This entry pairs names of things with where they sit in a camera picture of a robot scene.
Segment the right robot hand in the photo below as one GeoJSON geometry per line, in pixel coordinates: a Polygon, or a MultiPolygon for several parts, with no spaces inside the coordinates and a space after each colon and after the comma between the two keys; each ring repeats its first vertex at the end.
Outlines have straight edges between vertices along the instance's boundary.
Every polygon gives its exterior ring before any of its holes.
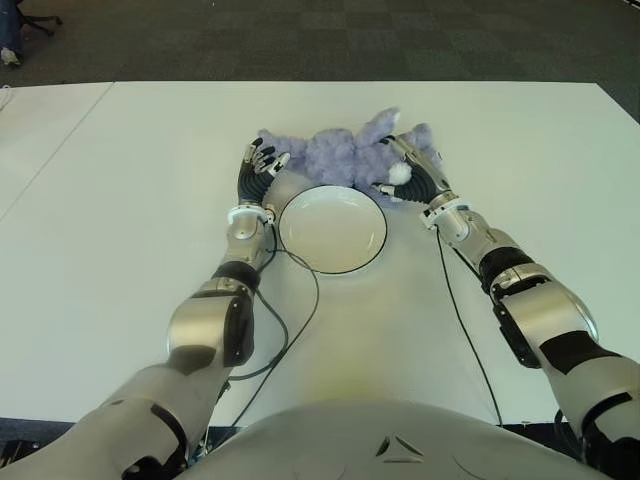
{"type": "Polygon", "coordinates": [[[373,183],[372,187],[382,195],[428,205],[439,195],[451,190],[446,176],[437,168],[432,158],[418,147],[393,135],[383,137],[380,143],[391,146],[410,167],[410,177],[404,184],[373,183]]]}

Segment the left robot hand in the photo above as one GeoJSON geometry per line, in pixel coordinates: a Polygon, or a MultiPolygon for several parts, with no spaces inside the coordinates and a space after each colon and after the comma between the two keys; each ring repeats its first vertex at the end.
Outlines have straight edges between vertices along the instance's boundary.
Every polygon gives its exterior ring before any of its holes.
{"type": "Polygon", "coordinates": [[[237,178],[239,205],[262,206],[276,176],[290,160],[289,152],[277,153],[262,138],[250,143],[242,157],[237,178]]]}

